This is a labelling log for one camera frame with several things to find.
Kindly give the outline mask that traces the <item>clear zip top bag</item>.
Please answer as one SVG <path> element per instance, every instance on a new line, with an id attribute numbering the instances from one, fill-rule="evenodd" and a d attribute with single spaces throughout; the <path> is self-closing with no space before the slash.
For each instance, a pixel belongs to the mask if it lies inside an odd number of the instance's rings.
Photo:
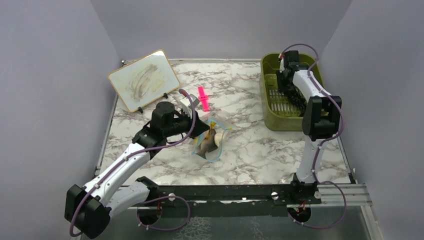
<path id="1" fill-rule="evenodd" d="M 227 111 L 219 110 L 201 116 L 200 120 L 209 130 L 195 138 L 191 154 L 207 162 L 217 162 L 221 158 L 229 133 L 234 128 L 231 115 Z"/>

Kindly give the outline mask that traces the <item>white toy egg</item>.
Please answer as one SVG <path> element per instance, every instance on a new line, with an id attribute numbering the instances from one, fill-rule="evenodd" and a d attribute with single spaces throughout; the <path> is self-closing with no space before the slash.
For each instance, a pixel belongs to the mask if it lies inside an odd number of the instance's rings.
<path id="1" fill-rule="evenodd" d="M 214 143 L 217 147 L 220 147 L 223 140 L 225 139 L 225 134 L 223 132 L 216 133 L 214 135 Z"/>

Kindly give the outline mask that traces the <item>orange toy food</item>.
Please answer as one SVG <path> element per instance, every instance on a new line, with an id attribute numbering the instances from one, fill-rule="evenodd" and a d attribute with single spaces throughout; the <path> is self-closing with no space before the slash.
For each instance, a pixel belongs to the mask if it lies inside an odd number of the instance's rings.
<path id="1" fill-rule="evenodd" d="M 213 121 L 210 122 L 209 130 L 208 130 L 207 134 L 205 135 L 206 140 L 210 140 L 210 139 L 214 140 L 214 136 L 216 134 L 215 125 L 216 125 L 215 122 L 213 122 Z"/>

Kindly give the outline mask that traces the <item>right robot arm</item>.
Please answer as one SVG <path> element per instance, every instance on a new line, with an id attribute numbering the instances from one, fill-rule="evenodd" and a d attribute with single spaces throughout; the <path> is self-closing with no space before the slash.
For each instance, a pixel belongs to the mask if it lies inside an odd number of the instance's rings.
<path id="1" fill-rule="evenodd" d="M 305 146 L 300 165 L 290 182 L 289 199 L 301 204 L 315 196 L 324 147 L 339 131 L 342 100 L 331 95 L 314 76 L 316 65 L 302 63 L 297 50 L 278 56 L 278 91 L 299 108 Z"/>

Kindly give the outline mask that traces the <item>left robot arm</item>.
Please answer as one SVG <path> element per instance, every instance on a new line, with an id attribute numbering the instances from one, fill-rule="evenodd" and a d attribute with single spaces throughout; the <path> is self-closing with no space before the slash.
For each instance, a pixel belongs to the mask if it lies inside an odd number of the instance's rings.
<path id="1" fill-rule="evenodd" d="M 69 234 L 82 234 L 90 239 L 99 236 L 113 214 L 133 204 L 152 205 L 157 191 L 143 183 L 134 183 L 118 192 L 122 184 L 160 150 L 176 146 L 185 139 L 194 139 L 210 129 L 200 120 L 195 104 L 181 104 L 181 111 L 168 101 L 158 103 L 151 120 L 138 131 L 123 154 L 104 172 L 83 186 L 71 186 L 65 198 L 64 218 L 69 221 Z"/>

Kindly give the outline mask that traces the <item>grey toy fish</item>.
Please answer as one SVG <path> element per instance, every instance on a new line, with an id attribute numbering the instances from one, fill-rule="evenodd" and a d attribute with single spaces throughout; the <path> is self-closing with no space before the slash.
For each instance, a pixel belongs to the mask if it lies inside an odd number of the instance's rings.
<path id="1" fill-rule="evenodd" d="M 218 147 L 215 145 L 214 140 L 211 139 L 203 139 L 198 147 L 198 151 L 196 152 L 196 154 L 202 158 L 206 158 L 206 153 L 210 153 L 213 152 L 217 149 Z"/>

